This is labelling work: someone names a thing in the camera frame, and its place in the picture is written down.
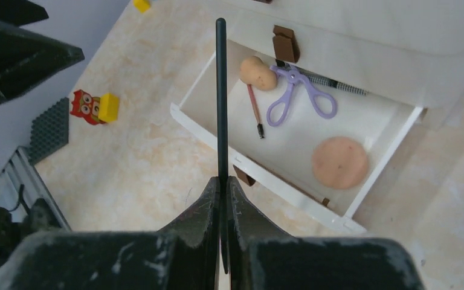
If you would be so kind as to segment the round peach makeup puff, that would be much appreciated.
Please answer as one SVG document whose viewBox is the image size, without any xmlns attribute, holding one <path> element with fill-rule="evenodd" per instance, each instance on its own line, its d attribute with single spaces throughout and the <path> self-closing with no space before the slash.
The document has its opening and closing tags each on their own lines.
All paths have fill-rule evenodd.
<svg viewBox="0 0 464 290">
<path fill-rule="evenodd" d="M 338 190 L 360 184 L 370 168 L 362 144 L 348 137 L 331 137 L 312 154 L 312 173 L 322 185 Z"/>
</svg>

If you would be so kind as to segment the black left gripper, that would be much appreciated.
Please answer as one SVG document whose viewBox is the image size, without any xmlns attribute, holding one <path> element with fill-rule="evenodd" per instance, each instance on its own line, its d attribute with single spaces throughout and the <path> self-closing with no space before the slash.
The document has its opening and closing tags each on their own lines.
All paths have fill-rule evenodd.
<svg viewBox="0 0 464 290">
<path fill-rule="evenodd" d="M 0 1 L 0 105 L 84 60 L 81 48 L 24 29 L 48 18 L 31 1 Z"/>
</svg>

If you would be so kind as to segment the white drawer organizer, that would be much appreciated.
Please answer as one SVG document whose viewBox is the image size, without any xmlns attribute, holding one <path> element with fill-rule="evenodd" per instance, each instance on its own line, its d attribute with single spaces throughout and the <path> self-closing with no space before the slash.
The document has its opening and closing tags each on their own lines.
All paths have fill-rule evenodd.
<svg viewBox="0 0 464 290">
<path fill-rule="evenodd" d="M 353 220 L 411 127 L 439 127 L 464 91 L 464 1 L 205 1 L 227 23 L 231 163 L 338 232 Z M 259 57 L 277 87 L 253 87 L 260 139 L 240 64 Z M 300 70 L 363 89 L 312 83 Z M 314 149 L 349 137 L 369 158 L 367 176 L 338 190 L 318 182 Z"/>
</svg>

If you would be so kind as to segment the tan makeup sponge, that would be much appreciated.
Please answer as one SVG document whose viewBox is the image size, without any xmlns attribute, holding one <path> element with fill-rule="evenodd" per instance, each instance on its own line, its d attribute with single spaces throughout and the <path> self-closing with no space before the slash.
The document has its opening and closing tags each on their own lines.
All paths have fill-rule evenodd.
<svg viewBox="0 0 464 290">
<path fill-rule="evenodd" d="M 259 57 L 250 56 L 240 64 L 240 80 L 261 91 L 270 91 L 277 87 L 277 75 Z"/>
</svg>

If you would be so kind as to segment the thin brown brush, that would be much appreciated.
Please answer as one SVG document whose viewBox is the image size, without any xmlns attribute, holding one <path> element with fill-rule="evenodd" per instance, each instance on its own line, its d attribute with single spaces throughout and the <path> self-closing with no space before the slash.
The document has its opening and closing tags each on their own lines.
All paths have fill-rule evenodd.
<svg viewBox="0 0 464 290">
<path fill-rule="evenodd" d="M 259 137 L 260 139 L 264 139 L 265 133 L 264 133 L 263 125 L 262 125 L 262 119 L 260 117 L 259 108 L 258 108 L 256 98 L 254 95 L 253 86 L 251 84 L 247 84 L 247 89 L 248 89 L 251 106 L 254 112 L 254 117 L 257 121 L 257 131 L 258 131 Z"/>
</svg>

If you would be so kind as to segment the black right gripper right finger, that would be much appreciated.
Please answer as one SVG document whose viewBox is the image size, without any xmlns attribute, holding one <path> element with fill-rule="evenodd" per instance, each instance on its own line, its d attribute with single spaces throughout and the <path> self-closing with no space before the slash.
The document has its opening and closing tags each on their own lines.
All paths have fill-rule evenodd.
<svg viewBox="0 0 464 290">
<path fill-rule="evenodd" d="M 227 182 L 232 289 L 424 289 L 405 248 L 377 237 L 295 237 Z"/>
</svg>

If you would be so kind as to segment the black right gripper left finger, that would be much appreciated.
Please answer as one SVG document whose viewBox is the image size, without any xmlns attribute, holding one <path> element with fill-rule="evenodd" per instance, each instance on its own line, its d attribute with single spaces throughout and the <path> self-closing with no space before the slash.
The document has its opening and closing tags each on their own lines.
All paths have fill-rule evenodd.
<svg viewBox="0 0 464 290">
<path fill-rule="evenodd" d="M 219 191 L 200 197 L 157 231 L 44 231 L 28 236 L 0 289 L 217 289 Z"/>
</svg>

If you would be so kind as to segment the thin black eyeliner brush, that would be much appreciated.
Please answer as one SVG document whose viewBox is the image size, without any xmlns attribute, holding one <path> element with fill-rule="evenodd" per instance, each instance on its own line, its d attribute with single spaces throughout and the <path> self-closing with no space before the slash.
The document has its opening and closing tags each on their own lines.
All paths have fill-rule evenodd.
<svg viewBox="0 0 464 290">
<path fill-rule="evenodd" d="M 227 113 L 227 26 L 224 18 L 216 19 L 216 96 L 217 96 L 217 166 L 220 183 L 220 239 L 224 273 L 229 272 L 227 181 L 228 113 Z"/>
</svg>

